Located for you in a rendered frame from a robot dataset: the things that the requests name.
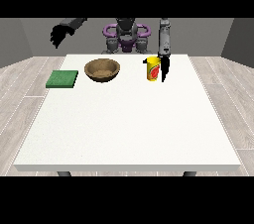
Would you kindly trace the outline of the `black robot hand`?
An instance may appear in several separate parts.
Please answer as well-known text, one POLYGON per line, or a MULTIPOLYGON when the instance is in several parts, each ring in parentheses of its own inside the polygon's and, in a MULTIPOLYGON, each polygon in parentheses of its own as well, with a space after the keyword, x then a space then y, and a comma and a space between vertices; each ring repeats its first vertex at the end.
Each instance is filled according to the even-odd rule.
POLYGON ((51 32, 51 38, 50 41, 53 43, 55 48, 57 49, 61 42, 64 40, 66 35, 73 35, 75 32, 75 29, 64 26, 64 25, 56 25, 53 27, 51 32))
POLYGON ((159 55, 156 55, 156 56, 161 59, 159 74, 162 75, 162 80, 165 80, 166 75, 169 73, 170 57, 169 56, 159 56, 159 55))

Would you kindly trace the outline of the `yellow cup with melon print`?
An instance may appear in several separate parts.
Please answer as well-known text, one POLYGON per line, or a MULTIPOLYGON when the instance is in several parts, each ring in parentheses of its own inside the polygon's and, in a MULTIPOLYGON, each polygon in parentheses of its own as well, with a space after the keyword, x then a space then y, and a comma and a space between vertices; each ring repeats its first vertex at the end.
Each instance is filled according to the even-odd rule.
POLYGON ((149 56, 147 58, 147 79, 156 81, 159 75, 161 59, 157 56, 149 56))

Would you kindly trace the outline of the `green square pad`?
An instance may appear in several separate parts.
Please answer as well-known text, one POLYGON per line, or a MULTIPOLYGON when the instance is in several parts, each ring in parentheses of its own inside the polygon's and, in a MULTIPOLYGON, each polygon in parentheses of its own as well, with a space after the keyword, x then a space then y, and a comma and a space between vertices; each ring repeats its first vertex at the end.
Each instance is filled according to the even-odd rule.
POLYGON ((73 88, 77 75, 77 70, 54 70, 46 83, 46 88, 73 88))

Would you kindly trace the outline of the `brown wooden bowl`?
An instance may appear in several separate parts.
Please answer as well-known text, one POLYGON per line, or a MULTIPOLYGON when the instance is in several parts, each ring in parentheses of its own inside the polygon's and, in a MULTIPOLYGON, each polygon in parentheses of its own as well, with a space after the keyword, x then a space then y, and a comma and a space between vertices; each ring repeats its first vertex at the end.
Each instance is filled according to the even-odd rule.
POLYGON ((108 82, 116 77, 120 64, 114 59, 98 58, 89 61, 84 66, 85 74, 95 82, 108 82))

